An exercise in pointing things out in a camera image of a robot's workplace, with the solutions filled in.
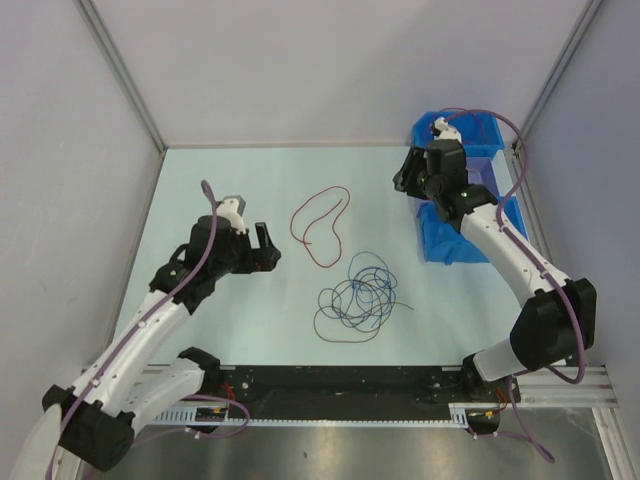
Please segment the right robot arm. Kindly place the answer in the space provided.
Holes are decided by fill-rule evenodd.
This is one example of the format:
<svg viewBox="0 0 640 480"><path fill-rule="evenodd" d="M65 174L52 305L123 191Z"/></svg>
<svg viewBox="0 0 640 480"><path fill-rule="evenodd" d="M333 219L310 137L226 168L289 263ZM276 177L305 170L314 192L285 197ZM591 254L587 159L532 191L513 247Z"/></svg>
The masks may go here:
<svg viewBox="0 0 640 480"><path fill-rule="evenodd" d="M486 256L521 307L506 339L463 360L463 393L484 401L499 382L570 356L579 360L570 381L581 382L595 340L595 286L552 265L503 216L500 199L469 182L462 143L437 139L425 148L411 146L393 183L395 190L433 204L444 223Z"/></svg>

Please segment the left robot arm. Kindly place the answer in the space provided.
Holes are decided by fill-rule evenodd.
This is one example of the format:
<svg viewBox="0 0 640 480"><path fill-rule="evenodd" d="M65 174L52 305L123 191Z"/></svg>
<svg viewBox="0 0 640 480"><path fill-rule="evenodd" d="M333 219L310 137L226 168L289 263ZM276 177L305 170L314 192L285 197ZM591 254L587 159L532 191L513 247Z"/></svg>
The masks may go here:
<svg viewBox="0 0 640 480"><path fill-rule="evenodd" d="M140 383L147 362L178 326L190 319L228 274L270 272L281 258L268 227L255 225L253 246L242 216L217 212L193 225L149 284L126 329L71 386L51 386L45 411L60 409L62 448L100 472L112 470L137 434L173 403L195 395L207 400L221 387L219 360L196 347L178 355L163 380Z"/></svg>

